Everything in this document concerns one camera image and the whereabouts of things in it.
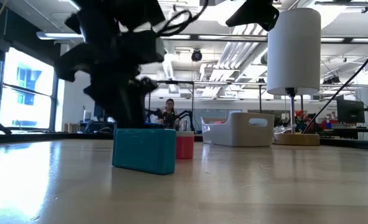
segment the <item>lamp shade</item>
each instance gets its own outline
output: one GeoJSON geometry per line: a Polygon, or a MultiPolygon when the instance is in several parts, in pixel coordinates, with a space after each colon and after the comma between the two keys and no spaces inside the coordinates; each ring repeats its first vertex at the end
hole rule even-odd
{"type": "Polygon", "coordinates": [[[268,33],[267,92],[286,95],[285,88],[296,88],[297,95],[317,93],[320,58],[319,12],[308,8],[282,12],[268,33]]]}

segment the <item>lamp base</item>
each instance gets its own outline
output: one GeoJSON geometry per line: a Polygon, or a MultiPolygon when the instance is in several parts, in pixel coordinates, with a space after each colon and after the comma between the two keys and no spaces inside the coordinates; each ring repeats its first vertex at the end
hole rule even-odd
{"type": "Polygon", "coordinates": [[[276,134],[274,144],[289,146],[318,146],[318,134],[276,134]]]}

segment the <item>woman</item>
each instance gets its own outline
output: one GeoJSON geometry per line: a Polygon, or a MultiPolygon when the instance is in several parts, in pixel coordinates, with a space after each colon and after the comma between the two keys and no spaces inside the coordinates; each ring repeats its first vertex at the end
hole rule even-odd
{"type": "Polygon", "coordinates": [[[166,128],[175,129],[178,119],[177,111],[174,109],[174,100],[166,100],[166,107],[161,111],[159,122],[166,125],[166,128]]]}

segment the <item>red cup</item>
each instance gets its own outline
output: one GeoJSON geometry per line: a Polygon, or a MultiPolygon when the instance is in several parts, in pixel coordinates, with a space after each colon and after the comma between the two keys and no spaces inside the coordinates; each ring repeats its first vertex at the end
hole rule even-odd
{"type": "Polygon", "coordinates": [[[177,131],[176,159],[193,159],[195,134],[192,131],[177,131]]]}

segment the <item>teal block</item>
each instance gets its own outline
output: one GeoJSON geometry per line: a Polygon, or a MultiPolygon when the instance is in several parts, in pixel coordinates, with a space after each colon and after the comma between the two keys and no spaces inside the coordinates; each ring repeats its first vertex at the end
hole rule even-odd
{"type": "Polygon", "coordinates": [[[167,129],[116,129],[112,165],[171,174],[176,169],[176,131],[167,129]]]}

